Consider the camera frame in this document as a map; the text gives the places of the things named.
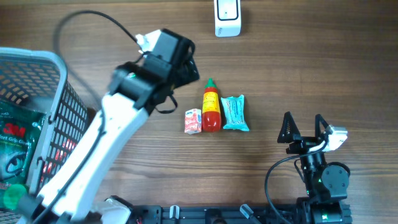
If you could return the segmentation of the small red white carton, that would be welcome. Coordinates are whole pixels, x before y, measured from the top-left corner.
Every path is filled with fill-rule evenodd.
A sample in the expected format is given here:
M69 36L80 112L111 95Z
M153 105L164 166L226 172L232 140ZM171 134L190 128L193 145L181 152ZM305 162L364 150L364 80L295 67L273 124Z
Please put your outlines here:
M195 134L201 132L201 110L190 109L185 112L185 133Z

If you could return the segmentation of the green lid jar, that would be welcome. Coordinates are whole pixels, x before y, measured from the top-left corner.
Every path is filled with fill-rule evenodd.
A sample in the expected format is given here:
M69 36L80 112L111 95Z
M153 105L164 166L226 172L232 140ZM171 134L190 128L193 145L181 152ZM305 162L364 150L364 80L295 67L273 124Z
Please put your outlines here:
M28 189L24 184L11 185L4 193L3 204L6 209L15 210L19 200L27 194Z

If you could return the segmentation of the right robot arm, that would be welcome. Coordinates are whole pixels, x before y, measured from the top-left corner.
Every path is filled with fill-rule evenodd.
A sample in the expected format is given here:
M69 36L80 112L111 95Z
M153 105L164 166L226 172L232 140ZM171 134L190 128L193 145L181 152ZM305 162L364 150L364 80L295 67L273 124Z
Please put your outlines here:
M278 143L288 143L287 154L298 155L307 196L298 198L293 223L352 223L347 188L351 171L341 162L327 162L325 154L337 150L348 138L344 127L315 116L315 135L302 136L291 112L284 114Z

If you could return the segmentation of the red chili sauce bottle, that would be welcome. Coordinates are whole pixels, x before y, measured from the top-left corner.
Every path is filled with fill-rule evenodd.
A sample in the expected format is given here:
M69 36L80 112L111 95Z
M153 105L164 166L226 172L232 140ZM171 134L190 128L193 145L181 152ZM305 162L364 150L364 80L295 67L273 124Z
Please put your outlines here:
M212 133L221 129L221 111L218 88L212 78L209 78L205 85L201 125L204 132Z

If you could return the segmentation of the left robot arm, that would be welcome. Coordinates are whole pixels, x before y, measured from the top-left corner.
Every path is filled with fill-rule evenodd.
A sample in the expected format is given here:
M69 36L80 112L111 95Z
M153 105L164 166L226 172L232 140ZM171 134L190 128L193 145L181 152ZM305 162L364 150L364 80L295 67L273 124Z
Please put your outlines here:
M22 223L126 223L121 199L95 202L106 173L131 136L174 90L198 80L194 43L168 29L139 37L142 55L118 66L101 109L57 174L19 200Z

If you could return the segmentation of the green 3M gloves packet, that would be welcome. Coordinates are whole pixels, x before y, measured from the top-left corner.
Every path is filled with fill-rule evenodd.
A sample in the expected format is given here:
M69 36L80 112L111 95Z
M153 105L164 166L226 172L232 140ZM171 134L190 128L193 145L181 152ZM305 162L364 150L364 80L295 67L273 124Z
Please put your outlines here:
M1 102L1 193L24 184L46 114Z

